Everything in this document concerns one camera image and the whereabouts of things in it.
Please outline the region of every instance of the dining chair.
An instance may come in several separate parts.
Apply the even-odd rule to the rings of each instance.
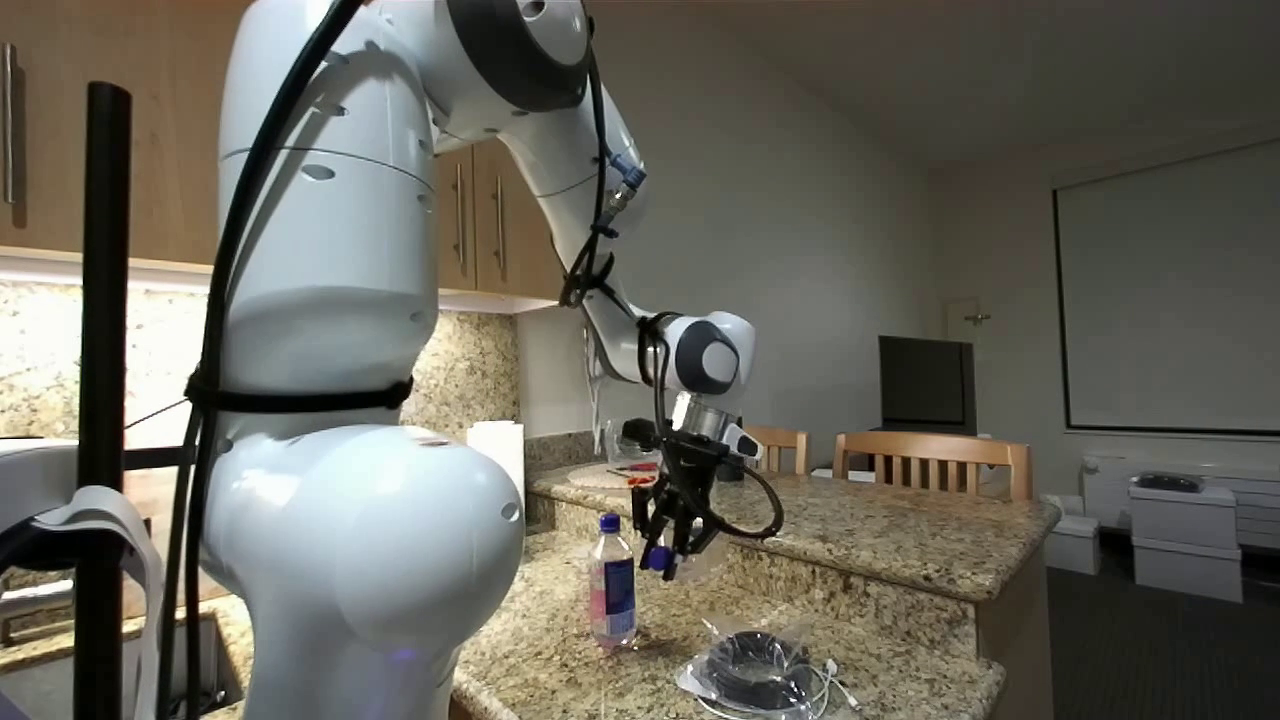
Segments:
[[[1032,501],[1032,451],[1027,443],[1014,441],[933,433],[839,433],[833,478],[848,478],[854,469],[872,473],[876,483]]]
[[[809,478],[809,433],[780,426],[744,429],[761,443],[761,473],[768,478]]]

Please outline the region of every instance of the kitchen cabinet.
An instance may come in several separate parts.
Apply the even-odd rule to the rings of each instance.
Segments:
[[[215,250],[215,125],[223,65],[249,0],[0,4],[22,59],[24,212],[0,216],[5,253],[81,253],[83,96],[131,94],[131,262],[207,266]]]
[[[548,308],[559,296],[554,230],[506,144],[435,162],[435,279],[455,308]]]

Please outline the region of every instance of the projector screen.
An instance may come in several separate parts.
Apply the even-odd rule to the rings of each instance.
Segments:
[[[1280,433],[1280,142],[1054,205],[1069,429]]]

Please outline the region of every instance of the blue bottle cap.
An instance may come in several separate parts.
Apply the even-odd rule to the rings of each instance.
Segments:
[[[615,535],[621,530],[624,530],[624,521],[621,521],[615,511],[606,511],[606,516],[601,516],[601,532],[606,532],[606,535]]]

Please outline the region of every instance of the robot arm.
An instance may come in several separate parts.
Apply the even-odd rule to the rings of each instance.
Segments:
[[[672,575],[677,556],[710,549],[718,532],[771,535],[780,530],[780,501],[771,492],[777,521],[761,532],[739,532],[711,511],[718,469],[750,443],[739,443],[738,418],[700,399],[750,382],[756,327],[734,314],[648,314],[608,285],[615,262],[608,243],[642,201],[646,162],[595,77],[590,44],[582,44],[576,59],[590,70],[576,105],[548,112],[517,108],[517,122],[498,135],[513,150],[554,223],[559,266],[567,267],[563,304],[585,308],[608,369],[633,383],[648,383],[658,398],[653,426],[664,469],[658,487],[633,487],[633,516],[646,532],[646,569]],[[664,420],[664,393],[682,393],[672,420]]]

